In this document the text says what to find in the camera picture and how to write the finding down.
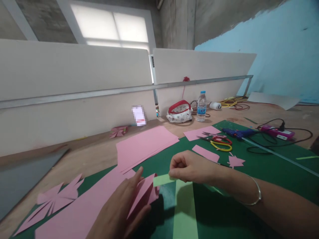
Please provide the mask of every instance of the tape roll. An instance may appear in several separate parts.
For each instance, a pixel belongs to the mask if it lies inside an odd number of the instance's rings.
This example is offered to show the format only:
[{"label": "tape roll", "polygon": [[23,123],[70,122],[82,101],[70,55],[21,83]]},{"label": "tape roll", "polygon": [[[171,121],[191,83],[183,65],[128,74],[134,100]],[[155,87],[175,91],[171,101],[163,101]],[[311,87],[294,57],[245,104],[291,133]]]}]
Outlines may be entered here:
[{"label": "tape roll", "polygon": [[218,103],[218,102],[211,102],[211,103],[209,104],[209,107],[210,107],[211,109],[213,109],[213,110],[220,110],[221,107],[222,107],[222,105],[221,105],[220,103]]}]

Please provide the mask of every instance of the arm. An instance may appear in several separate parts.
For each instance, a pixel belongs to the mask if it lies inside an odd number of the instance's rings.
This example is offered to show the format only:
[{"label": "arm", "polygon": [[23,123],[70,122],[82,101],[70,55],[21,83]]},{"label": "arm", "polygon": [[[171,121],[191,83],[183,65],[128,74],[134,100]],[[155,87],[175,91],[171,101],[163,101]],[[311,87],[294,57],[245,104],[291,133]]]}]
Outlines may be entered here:
[{"label": "arm", "polygon": [[[206,183],[225,190],[236,200],[253,203],[258,199],[256,183],[246,174],[220,166],[191,152],[173,156],[169,175],[183,181]],[[287,238],[319,238],[319,207],[277,185],[255,179],[262,200],[248,208]]]}]

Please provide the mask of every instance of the metal rail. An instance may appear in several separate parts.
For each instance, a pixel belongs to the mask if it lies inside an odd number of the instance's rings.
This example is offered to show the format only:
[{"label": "metal rail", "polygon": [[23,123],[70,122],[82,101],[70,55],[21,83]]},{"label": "metal rail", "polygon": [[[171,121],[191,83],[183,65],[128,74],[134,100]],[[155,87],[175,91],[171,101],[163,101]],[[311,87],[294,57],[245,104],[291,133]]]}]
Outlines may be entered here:
[{"label": "metal rail", "polygon": [[178,86],[198,85],[198,84],[205,84],[205,83],[212,83],[212,82],[219,82],[219,81],[240,80],[240,79],[249,78],[249,81],[245,90],[245,94],[244,94],[246,95],[252,77],[253,75],[232,76],[232,77],[222,77],[222,78],[213,78],[213,79],[204,79],[204,80],[164,83],[164,84],[158,84],[158,85],[134,86],[134,87],[117,88],[117,89],[109,89],[109,90],[98,90],[98,91],[88,91],[88,92],[71,93],[71,94],[63,94],[63,95],[40,96],[40,97],[32,97],[32,98],[25,98],[25,99],[6,100],[6,101],[0,101],[0,109],[8,109],[8,108],[46,104],[46,103],[59,102],[59,101],[77,100],[77,99],[116,95],[116,94],[129,93],[129,92],[147,91],[147,90],[155,90],[155,89],[172,88],[172,87],[178,87]]}]

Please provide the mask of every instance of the blue painted wall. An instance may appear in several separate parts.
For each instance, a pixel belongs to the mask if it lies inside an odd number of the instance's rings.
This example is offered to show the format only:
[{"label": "blue painted wall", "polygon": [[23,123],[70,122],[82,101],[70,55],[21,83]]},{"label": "blue painted wall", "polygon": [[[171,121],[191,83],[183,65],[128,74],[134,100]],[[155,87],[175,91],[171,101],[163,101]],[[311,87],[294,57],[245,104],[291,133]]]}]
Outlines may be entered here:
[{"label": "blue painted wall", "polygon": [[[198,51],[257,53],[249,92],[286,95],[319,104],[319,1],[290,0],[256,15]],[[239,90],[244,93],[247,80]]]}]

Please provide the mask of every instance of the pink paper cutout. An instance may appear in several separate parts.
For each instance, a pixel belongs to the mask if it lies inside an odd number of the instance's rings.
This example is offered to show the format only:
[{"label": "pink paper cutout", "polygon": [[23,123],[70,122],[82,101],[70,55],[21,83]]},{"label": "pink paper cutout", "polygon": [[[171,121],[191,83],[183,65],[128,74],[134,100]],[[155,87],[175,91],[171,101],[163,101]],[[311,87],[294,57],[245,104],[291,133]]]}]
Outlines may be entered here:
[{"label": "pink paper cutout", "polygon": [[50,207],[50,210],[49,210],[48,216],[50,216],[50,215],[52,214],[53,207],[54,207],[54,202],[52,202],[52,204],[51,204],[51,207]]},{"label": "pink paper cutout", "polygon": [[106,201],[125,178],[134,175],[133,170],[123,175],[118,167],[114,168],[67,208],[37,228],[35,238],[85,239]]},{"label": "pink paper cutout", "polygon": [[52,202],[46,202],[42,204],[40,207],[38,207],[31,215],[23,222],[23,224],[19,227],[17,232],[13,235],[17,235],[20,232],[28,229],[29,227],[33,226],[37,222],[41,221],[43,218],[45,218],[46,214],[48,213],[50,207],[52,205]]},{"label": "pink paper cutout", "polygon": [[245,162],[245,160],[233,156],[231,152],[229,153],[231,154],[231,156],[229,156],[229,162],[227,162],[229,164],[229,167],[234,168],[244,166],[243,163]]},{"label": "pink paper cutout", "polygon": [[215,154],[207,149],[204,149],[198,145],[195,145],[192,150],[198,154],[200,154],[201,156],[203,156],[204,158],[207,158],[208,160],[217,163],[219,160],[219,155]]},{"label": "pink paper cutout", "polygon": [[157,190],[153,187],[153,178],[156,177],[157,174],[152,174],[147,178],[143,179],[137,185],[137,195],[132,204],[131,210],[127,216],[127,218],[131,215],[134,210],[140,211],[146,204],[151,204],[159,197],[159,188]]},{"label": "pink paper cutout", "polygon": [[124,136],[124,134],[127,132],[128,127],[123,126],[123,127],[115,127],[111,129],[111,135],[109,136],[110,138],[115,138],[117,136]]},{"label": "pink paper cutout", "polygon": [[57,212],[61,208],[70,204],[78,197],[77,189],[83,183],[83,180],[78,182],[82,174],[77,176],[71,183],[69,183],[64,189],[59,192],[63,183],[49,189],[44,193],[39,193],[37,197],[37,204],[42,204],[38,207],[19,227],[17,232],[13,235],[16,236],[20,232],[28,229],[37,222],[41,221],[51,214]]},{"label": "pink paper cutout", "polygon": [[164,126],[146,130],[116,144],[120,172],[125,173],[144,160],[179,142]]},{"label": "pink paper cutout", "polygon": [[199,137],[207,137],[207,135],[204,135],[203,132],[207,132],[207,133],[211,133],[211,134],[221,133],[221,131],[219,131],[215,127],[208,126],[208,127],[205,127],[205,128],[200,128],[200,129],[195,129],[195,130],[191,130],[191,131],[186,131],[186,132],[184,132],[184,135],[186,136],[188,141],[193,141],[193,140],[198,139],[197,136],[199,136]]},{"label": "pink paper cutout", "polygon": [[54,207],[53,207],[52,213],[59,211],[61,208],[65,207],[66,205],[70,204],[73,201],[74,201],[73,199],[57,198],[54,201]]}]

